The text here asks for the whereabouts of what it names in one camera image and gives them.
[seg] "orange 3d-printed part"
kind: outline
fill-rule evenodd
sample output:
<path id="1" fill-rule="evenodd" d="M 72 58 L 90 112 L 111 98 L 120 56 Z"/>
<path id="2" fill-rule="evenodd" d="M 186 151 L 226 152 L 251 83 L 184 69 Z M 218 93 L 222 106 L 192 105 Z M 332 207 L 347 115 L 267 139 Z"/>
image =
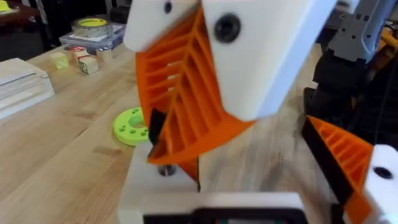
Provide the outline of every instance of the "orange 3d-printed part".
<path id="1" fill-rule="evenodd" d="M 362 223 L 371 213 L 371 207 L 362 192 L 373 146 L 361 138 L 318 118 L 308 116 L 308 119 L 353 188 L 351 197 L 344 205 L 346 214 L 353 224 Z"/>
<path id="2" fill-rule="evenodd" d="M 197 179 L 197 157 L 253 123 L 222 107 L 202 8 L 137 54 L 136 68 L 146 125 L 154 108 L 167 115 L 150 163 L 178 164 Z"/>

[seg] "toy block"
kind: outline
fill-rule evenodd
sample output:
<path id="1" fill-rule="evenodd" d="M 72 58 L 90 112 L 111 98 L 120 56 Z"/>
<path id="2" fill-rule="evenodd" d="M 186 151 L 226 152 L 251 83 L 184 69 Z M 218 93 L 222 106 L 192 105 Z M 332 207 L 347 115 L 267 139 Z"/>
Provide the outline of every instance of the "toy block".
<path id="1" fill-rule="evenodd" d="M 109 47 L 102 47 L 100 49 L 96 49 L 97 58 L 105 63 L 112 62 L 113 54 L 112 50 Z"/>
<path id="2" fill-rule="evenodd" d="M 50 61 L 57 67 L 57 69 L 63 69 L 69 66 L 67 56 L 61 52 L 50 54 Z"/>
<path id="3" fill-rule="evenodd" d="M 83 57 L 79 59 L 80 70 L 85 74 L 91 74 L 99 70 L 97 59 Z"/>
<path id="4" fill-rule="evenodd" d="M 80 60 L 81 58 L 89 57 L 89 56 L 90 56 L 90 55 L 87 53 L 86 50 L 79 51 L 79 52 L 74 52 L 73 54 L 75 55 L 75 61 L 76 61 L 76 62 L 79 62 L 79 60 Z"/>

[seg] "black bolt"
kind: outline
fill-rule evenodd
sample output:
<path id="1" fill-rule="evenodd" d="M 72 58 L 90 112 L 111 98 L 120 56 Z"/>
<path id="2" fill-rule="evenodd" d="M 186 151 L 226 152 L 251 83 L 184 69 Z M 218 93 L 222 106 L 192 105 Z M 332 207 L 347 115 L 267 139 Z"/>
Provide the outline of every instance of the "black bolt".
<path id="1" fill-rule="evenodd" d="M 176 168 L 173 165 L 164 165 L 164 166 L 159 166 L 157 170 L 159 171 L 160 175 L 168 177 L 175 174 Z"/>
<path id="2" fill-rule="evenodd" d="M 391 180 L 393 178 L 391 172 L 384 167 L 375 167 L 373 171 L 381 178 Z"/>
<path id="3" fill-rule="evenodd" d="M 164 4 L 164 12 L 166 12 L 166 14 L 169 14 L 172 11 L 172 3 L 170 1 L 167 1 Z"/>
<path id="4" fill-rule="evenodd" d="M 216 39 L 221 43 L 232 43 L 241 31 L 241 21 L 234 14 L 223 15 L 214 27 Z"/>

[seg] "wooden table surface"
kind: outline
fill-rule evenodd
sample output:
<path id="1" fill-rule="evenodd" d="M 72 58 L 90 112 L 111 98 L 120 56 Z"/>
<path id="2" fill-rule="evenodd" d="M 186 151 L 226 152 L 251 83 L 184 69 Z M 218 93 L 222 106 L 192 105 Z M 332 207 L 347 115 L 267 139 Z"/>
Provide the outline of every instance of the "wooden table surface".
<path id="1" fill-rule="evenodd" d="M 91 75 L 74 64 L 56 70 L 48 52 L 29 60 L 50 75 L 55 96 L 0 120 L 1 223 L 117 223 L 134 149 L 112 123 L 139 100 L 134 54 L 120 46 L 114 55 Z M 328 223 L 331 193 L 299 135 L 319 55 L 314 47 L 277 115 L 201 158 L 203 190 L 299 192 L 310 223 Z"/>

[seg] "roll of tape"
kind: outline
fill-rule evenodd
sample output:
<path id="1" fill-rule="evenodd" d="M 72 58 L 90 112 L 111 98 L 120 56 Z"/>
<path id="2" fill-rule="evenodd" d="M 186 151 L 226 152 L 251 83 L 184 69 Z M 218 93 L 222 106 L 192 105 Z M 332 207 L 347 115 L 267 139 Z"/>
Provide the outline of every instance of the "roll of tape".
<path id="1" fill-rule="evenodd" d="M 72 25 L 73 33 L 79 37 L 102 37 L 113 32 L 112 23 L 102 18 L 77 19 Z"/>

